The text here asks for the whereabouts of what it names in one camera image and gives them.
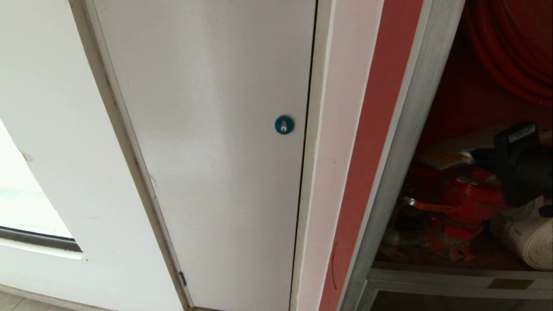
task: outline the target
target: door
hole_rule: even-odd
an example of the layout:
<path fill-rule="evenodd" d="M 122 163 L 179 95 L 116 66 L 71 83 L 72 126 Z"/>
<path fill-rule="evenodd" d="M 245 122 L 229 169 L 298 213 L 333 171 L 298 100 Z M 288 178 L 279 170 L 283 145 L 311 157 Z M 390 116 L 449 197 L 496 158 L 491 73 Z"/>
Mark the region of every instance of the door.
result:
<path fill-rule="evenodd" d="M 0 226 L 80 249 L 0 238 L 0 284 L 110 310 L 182 310 L 69 2 L 0 1 L 0 12 L 0 160 L 10 161 Z M 23 173 L 12 174 L 17 161 Z"/>
<path fill-rule="evenodd" d="M 288 309 L 315 3 L 95 1 L 194 305 Z"/>

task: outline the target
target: rolled white hose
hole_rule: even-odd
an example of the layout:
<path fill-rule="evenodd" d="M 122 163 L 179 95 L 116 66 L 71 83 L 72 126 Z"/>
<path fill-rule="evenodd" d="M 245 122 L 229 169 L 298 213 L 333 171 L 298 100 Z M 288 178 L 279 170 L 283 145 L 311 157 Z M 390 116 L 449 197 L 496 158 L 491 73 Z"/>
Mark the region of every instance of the rolled white hose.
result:
<path fill-rule="evenodd" d="M 523 221 L 498 216 L 492 220 L 490 230 L 530 267 L 553 271 L 553 218 L 541 217 L 535 208 Z"/>

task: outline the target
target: blue lock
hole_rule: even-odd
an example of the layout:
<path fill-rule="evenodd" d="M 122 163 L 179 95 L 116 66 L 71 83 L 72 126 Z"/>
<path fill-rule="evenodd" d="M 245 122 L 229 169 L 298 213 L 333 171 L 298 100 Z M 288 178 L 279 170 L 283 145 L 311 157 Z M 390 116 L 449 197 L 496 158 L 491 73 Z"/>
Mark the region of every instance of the blue lock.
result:
<path fill-rule="evenodd" d="M 275 121 L 275 130 L 282 135 L 289 134 L 294 130 L 294 120 L 289 116 L 280 116 Z"/>

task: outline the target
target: door hinge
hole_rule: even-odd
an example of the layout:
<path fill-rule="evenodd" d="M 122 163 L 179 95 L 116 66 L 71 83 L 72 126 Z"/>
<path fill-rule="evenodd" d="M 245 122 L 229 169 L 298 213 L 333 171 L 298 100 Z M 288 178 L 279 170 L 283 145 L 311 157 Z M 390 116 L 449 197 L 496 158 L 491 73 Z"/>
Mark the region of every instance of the door hinge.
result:
<path fill-rule="evenodd" d="M 180 280 L 182 281 L 182 285 L 186 286 L 186 279 L 184 278 L 183 272 L 179 272 Z"/>

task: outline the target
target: red stripe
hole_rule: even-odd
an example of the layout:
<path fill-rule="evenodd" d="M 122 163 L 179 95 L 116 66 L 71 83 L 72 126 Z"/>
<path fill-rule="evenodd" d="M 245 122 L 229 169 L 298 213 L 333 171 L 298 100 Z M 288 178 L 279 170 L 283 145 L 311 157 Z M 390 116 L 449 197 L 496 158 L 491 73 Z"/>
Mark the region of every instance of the red stripe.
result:
<path fill-rule="evenodd" d="M 409 60 L 422 0 L 385 0 L 320 311 L 335 311 Z"/>

